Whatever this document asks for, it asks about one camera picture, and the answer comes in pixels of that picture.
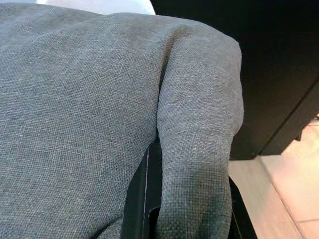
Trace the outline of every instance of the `fabric texture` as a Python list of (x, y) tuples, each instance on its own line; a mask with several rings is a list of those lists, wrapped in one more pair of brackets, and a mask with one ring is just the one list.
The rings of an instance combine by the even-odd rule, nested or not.
[(240, 62), (195, 21), (0, 4), (0, 238), (119, 238), (157, 128), (157, 238), (227, 238)]

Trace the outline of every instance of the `gray woven fabric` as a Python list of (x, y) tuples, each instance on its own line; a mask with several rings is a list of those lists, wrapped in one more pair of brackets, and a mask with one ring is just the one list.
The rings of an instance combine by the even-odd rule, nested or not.
[(1, 4), (0, 238), (118, 238), (156, 126), (158, 238), (227, 238), (240, 61), (195, 21)]

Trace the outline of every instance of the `black cabinet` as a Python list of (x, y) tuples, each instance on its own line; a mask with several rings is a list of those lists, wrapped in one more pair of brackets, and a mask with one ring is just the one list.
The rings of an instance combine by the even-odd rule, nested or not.
[(280, 154), (319, 111), (319, 1), (151, 2), (159, 15), (204, 22), (240, 43), (245, 116), (231, 159)]

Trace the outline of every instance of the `seat cushion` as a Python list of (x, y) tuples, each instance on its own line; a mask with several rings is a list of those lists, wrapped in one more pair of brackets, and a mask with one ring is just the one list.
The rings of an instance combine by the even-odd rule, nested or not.
[(0, 238), (118, 238), (157, 128), (158, 237), (227, 237), (237, 42), (189, 20), (35, 4), (0, 4), (0, 35)]

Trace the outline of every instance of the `tile floor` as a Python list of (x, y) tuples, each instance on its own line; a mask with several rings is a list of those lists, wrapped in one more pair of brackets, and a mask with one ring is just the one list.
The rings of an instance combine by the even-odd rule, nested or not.
[(282, 155), (231, 161), (259, 239), (319, 239), (319, 121)]

